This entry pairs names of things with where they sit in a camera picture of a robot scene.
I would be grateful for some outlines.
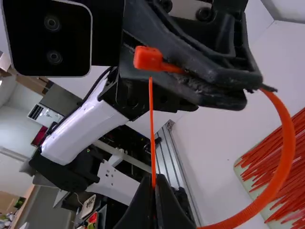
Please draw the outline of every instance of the air conditioner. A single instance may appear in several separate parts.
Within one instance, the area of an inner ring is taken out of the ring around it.
[[[28,118],[43,126],[50,127],[53,122],[58,123],[63,116],[41,104],[36,104],[28,114]]]

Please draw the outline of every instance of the orange wire bundle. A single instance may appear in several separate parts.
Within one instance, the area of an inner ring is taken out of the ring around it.
[[[293,224],[293,229],[305,226],[305,109],[293,117],[296,135],[295,158],[287,180],[282,188],[272,199],[276,201],[270,210],[282,205],[266,222],[281,220],[281,223],[299,219]],[[250,192],[253,192],[268,184],[274,175],[280,162],[283,138],[282,128],[276,129],[264,141],[253,150],[242,156],[242,160],[236,165],[248,168],[241,174],[243,181],[253,179],[254,184]]]

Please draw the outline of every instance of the red object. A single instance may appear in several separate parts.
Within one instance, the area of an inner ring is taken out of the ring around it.
[[[158,49],[146,46],[135,48],[133,65],[137,69],[153,72],[185,73],[181,68],[163,62],[163,55]]]
[[[37,133],[37,135],[35,136],[34,140],[32,141],[31,145],[33,146],[38,146],[38,144],[40,143],[40,141],[42,140],[43,136],[45,135],[45,133],[47,132],[48,128],[46,126],[43,126],[40,131]]]
[[[97,212],[94,212],[92,214],[92,216],[90,216],[88,221],[89,221],[89,223],[96,223],[96,221],[97,221]]]

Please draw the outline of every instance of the orange plastic strip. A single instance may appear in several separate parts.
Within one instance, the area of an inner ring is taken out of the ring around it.
[[[153,79],[149,77],[149,113],[151,122],[151,157],[152,157],[152,187],[156,187],[156,146],[153,130]]]

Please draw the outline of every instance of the ceiling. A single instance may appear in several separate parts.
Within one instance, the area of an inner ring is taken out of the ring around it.
[[[305,0],[261,0],[275,20],[305,23]]]

